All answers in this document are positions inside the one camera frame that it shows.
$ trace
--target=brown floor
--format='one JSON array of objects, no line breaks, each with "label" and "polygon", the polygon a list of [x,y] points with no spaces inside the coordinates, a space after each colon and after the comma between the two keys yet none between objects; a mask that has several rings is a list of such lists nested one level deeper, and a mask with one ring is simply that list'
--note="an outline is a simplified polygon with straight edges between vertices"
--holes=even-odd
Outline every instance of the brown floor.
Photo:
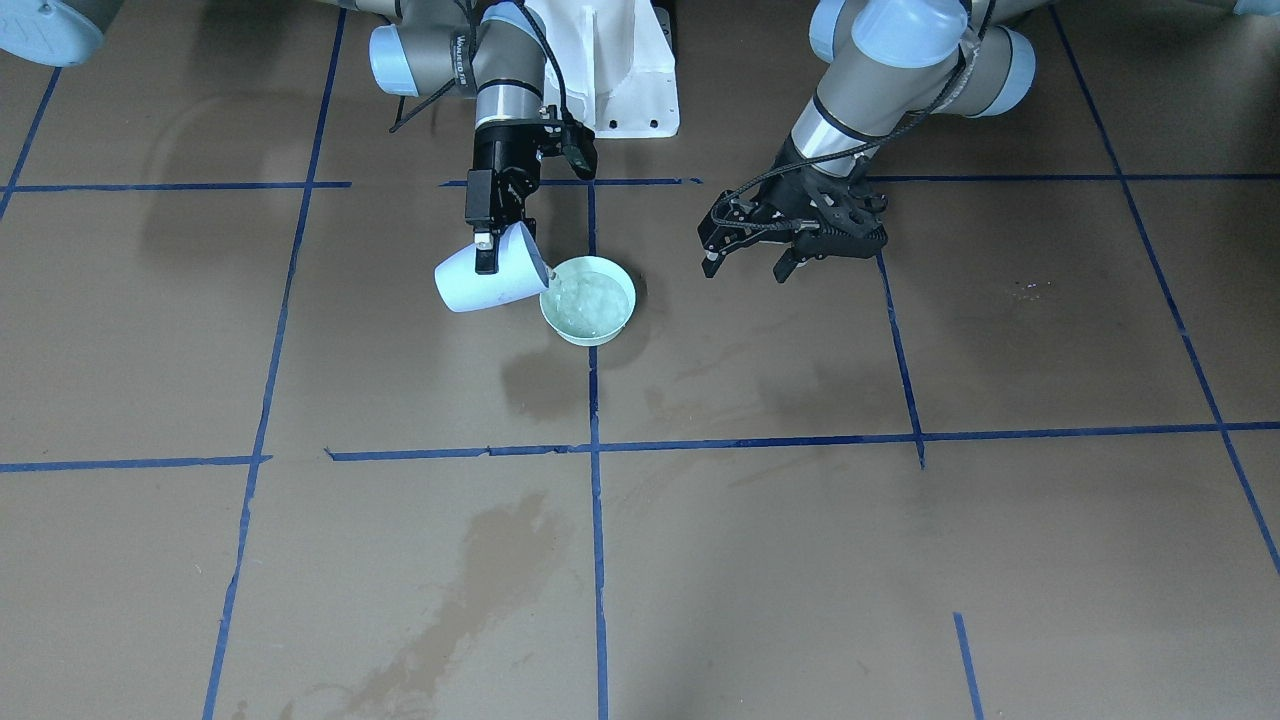
[{"label": "brown floor", "polygon": [[637,279],[598,352],[440,302],[472,110],[389,136],[376,18],[0,55],[0,717],[1276,717],[1280,24],[1037,12],[879,155],[883,265],[707,281],[810,6],[680,3],[680,135],[600,143],[666,184],[531,199]]}]

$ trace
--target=water stain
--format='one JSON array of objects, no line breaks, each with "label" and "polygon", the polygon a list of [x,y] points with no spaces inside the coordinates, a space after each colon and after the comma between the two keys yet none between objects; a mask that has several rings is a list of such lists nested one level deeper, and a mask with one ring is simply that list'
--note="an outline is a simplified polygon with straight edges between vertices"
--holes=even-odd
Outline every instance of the water stain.
[{"label": "water stain", "polygon": [[582,393],[567,391],[557,382],[540,382],[540,378],[568,378],[582,372],[581,354],[567,351],[559,340],[556,342],[558,345],[503,364],[502,387],[512,414],[541,423],[582,411]]},{"label": "water stain", "polygon": [[776,464],[771,468],[765,468],[730,483],[730,489],[741,488],[746,486],[755,484],[762,480],[778,480],[778,482],[792,482],[795,479],[795,471],[805,465],[813,465],[824,462],[828,459],[828,452],[823,452],[822,448],[814,448],[805,455],[796,457],[794,460],[787,460],[786,462]]},{"label": "water stain", "polygon": [[[342,693],[342,707],[324,717],[435,717],[440,684],[476,647],[477,637],[536,598],[563,564],[571,529],[544,507],[545,500],[543,493],[531,495],[516,506],[476,515],[463,541],[462,574],[445,589],[435,623],[358,687],[312,687],[312,696],[334,689]],[[293,720],[293,708],[291,702],[279,720]]]}]

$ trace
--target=light green bowl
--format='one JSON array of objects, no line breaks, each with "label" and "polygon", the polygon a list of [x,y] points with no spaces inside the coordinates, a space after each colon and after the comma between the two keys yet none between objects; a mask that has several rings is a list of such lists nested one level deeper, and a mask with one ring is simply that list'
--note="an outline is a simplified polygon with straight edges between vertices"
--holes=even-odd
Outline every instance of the light green bowl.
[{"label": "light green bowl", "polygon": [[[636,309],[636,286],[631,282],[631,275],[617,263],[594,256],[566,260],[554,268],[554,273],[552,290],[541,293],[538,299],[538,305],[543,310],[543,318],[547,319],[547,324],[562,338],[581,347],[596,347],[618,337],[618,333],[626,327]],[[584,315],[579,315],[568,309],[556,306],[554,291],[557,283],[572,279],[582,273],[599,273],[618,283],[618,287],[622,288],[622,293],[626,296],[626,314],[621,323],[617,322],[617,318],[613,318],[614,322],[611,323],[611,327],[602,327],[599,322],[603,318],[593,316],[590,314],[591,309],[586,309]]]}]

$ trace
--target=water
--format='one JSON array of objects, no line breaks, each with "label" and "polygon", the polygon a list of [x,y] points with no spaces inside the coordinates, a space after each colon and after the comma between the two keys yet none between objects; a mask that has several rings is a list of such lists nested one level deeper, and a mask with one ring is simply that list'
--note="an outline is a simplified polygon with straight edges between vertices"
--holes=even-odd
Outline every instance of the water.
[{"label": "water", "polygon": [[609,275],[590,270],[554,275],[547,295],[552,324],[573,337],[602,337],[627,322],[627,293]]}]

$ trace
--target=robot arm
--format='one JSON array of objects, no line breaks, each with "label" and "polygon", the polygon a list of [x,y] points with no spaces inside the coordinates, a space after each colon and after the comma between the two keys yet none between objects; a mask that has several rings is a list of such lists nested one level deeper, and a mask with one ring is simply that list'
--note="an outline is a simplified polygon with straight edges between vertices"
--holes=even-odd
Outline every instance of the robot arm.
[{"label": "robot arm", "polygon": [[563,100],[544,101],[550,47],[541,19],[522,3],[493,5],[479,27],[452,0],[398,5],[399,22],[370,38],[375,79],[394,95],[435,90],[433,97],[451,91],[475,97],[466,222],[474,231],[476,274],[497,274],[498,241],[507,228],[536,228],[525,215],[525,200],[541,182],[541,159],[564,155],[580,178],[594,178],[595,136]]},{"label": "robot arm", "polygon": [[[756,242],[786,246],[773,268],[780,283],[812,259],[879,252],[887,201],[867,181],[872,159],[928,114],[978,118],[1016,105],[1036,55],[1027,38],[995,23],[1046,3],[822,0],[810,42],[831,67],[772,169],[723,192],[703,219],[704,274]],[[908,114],[914,119],[899,127]]]}]

